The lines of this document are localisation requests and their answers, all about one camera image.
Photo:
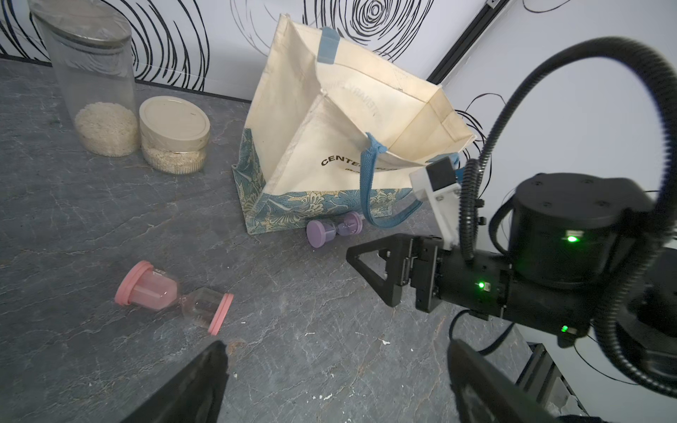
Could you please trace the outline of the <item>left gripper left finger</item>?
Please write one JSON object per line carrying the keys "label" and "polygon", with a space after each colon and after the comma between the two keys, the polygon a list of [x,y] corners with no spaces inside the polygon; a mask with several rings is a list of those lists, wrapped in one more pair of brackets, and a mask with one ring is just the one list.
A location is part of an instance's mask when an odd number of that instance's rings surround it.
{"label": "left gripper left finger", "polygon": [[211,343],[124,420],[216,422],[227,388],[227,365],[226,345]]}

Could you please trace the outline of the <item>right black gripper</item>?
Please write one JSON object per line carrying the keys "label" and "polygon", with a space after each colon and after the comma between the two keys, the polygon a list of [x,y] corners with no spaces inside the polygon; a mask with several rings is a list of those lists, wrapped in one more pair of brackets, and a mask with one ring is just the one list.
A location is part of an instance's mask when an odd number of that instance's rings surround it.
{"label": "right black gripper", "polygon": [[591,329],[594,289],[545,287],[518,275],[495,253],[478,252],[467,262],[459,249],[444,250],[440,239],[394,234],[348,248],[346,259],[392,308],[410,281],[415,306],[426,313],[445,301],[552,334],[561,347],[571,347]]}

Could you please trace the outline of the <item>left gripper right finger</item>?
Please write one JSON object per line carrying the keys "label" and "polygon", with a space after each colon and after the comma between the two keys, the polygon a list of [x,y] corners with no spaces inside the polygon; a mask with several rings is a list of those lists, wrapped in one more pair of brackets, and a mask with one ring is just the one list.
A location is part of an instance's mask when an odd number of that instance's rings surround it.
{"label": "left gripper right finger", "polygon": [[556,422],[463,341],[452,340],[448,369],[462,422]]}

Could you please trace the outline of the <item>purple hourglass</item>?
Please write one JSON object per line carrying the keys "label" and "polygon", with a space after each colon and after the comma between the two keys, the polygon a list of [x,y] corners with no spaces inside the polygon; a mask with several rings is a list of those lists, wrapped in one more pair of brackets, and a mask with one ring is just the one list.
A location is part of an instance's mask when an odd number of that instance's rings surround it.
{"label": "purple hourglass", "polygon": [[363,229],[363,219],[359,213],[351,211],[342,217],[342,221],[312,220],[306,225],[306,237],[309,244],[318,249],[330,243],[337,236],[347,237],[359,234]]}

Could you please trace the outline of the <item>pink hourglass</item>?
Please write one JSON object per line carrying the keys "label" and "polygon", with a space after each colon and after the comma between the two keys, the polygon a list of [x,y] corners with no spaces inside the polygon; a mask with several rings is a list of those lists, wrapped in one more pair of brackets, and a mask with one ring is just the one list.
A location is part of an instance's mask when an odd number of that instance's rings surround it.
{"label": "pink hourglass", "polygon": [[148,261],[140,261],[123,278],[114,301],[121,306],[134,305],[153,311],[178,306],[188,321],[216,336],[234,302],[234,294],[223,294],[208,287],[182,294],[178,281],[172,276]]}

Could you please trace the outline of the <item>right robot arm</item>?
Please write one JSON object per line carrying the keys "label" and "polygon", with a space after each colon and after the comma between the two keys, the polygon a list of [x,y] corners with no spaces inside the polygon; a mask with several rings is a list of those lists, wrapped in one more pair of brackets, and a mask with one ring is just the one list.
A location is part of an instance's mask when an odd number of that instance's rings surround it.
{"label": "right robot arm", "polygon": [[524,181],[488,224],[493,251],[444,247],[438,237],[395,234],[351,247],[347,262],[390,307],[404,287],[429,313],[448,302],[554,335],[562,348],[593,334],[637,384],[676,393],[676,285],[658,250],[644,259],[642,227],[653,202],[636,183],[584,174]]}

